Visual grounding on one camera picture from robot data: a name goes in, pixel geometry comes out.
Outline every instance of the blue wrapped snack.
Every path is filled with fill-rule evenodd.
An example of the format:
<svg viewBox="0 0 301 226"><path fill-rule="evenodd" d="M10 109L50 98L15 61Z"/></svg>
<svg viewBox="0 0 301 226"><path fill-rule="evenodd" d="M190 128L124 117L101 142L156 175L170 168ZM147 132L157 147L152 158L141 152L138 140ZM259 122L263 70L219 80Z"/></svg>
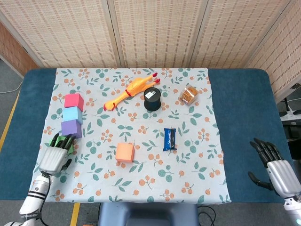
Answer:
<svg viewBox="0 0 301 226"><path fill-rule="evenodd" d="M164 148L163 151L177 150L175 147L175 132L176 129L164 128Z"/></svg>

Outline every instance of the jar of food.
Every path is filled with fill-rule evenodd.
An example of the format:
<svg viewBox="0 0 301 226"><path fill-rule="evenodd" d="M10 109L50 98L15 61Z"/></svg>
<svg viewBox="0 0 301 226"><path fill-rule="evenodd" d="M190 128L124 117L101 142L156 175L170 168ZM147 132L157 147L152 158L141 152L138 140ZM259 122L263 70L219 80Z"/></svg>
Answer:
<svg viewBox="0 0 301 226"><path fill-rule="evenodd" d="M180 93L180 98L185 104L191 105L198 96L198 91L191 85L187 85Z"/></svg>

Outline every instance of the rubber chicken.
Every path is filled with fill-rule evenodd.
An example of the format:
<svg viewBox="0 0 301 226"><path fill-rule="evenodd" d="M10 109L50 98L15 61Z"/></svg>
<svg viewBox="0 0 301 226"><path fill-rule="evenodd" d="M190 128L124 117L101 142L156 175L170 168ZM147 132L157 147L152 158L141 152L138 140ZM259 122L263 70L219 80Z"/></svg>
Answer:
<svg viewBox="0 0 301 226"><path fill-rule="evenodd" d="M152 87L153 85L156 85L157 83L160 82L160 79L156 79L154 82L152 83L146 83L148 80L152 79L153 77L156 77L158 73L154 73L153 75L142 79L142 78L136 78L134 79L133 82L131 82L127 89L116 99L110 100L108 102L106 102L103 105L103 109L106 110L110 110L113 111L114 108L117 107L117 105L124 99L128 98L128 97L133 97L136 94L140 93L140 92L144 92L147 88Z"/></svg>

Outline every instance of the robotic hand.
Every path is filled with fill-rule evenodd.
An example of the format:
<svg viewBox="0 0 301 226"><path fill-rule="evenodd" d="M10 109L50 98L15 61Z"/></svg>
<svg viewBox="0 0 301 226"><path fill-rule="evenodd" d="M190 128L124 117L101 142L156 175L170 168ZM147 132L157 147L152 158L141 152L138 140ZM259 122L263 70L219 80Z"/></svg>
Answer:
<svg viewBox="0 0 301 226"><path fill-rule="evenodd" d="M49 147L40 164L40 171L42 175L38 176L20 209L20 215L24 223L10 222L4 226L34 226L35 221L42 219L42 209L46 197L50 190L51 179L50 177L59 173L61 170L67 169L71 163L71 159L64 164L68 150L72 146L75 137L69 134L65 140L61 140L56 144L59 134L57 133L52 139Z"/></svg>
<svg viewBox="0 0 301 226"><path fill-rule="evenodd" d="M269 183L261 182L252 172L250 179L258 186L275 191L284 198L284 208L296 225L301 225L301 184L288 161L283 160L275 145L254 138L254 147L269 175Z"/></svg>

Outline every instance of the gray chair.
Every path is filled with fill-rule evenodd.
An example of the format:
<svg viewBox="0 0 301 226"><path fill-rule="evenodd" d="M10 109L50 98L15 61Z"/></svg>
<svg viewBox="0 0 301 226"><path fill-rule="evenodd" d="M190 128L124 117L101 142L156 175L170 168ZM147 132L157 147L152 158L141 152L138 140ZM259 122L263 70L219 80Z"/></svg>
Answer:
<svg viewBox="0 0 301 226"><path fill-rule="evenodd" d="M198 226L198 208L186 203L106 202L99 226Z"/></svg>

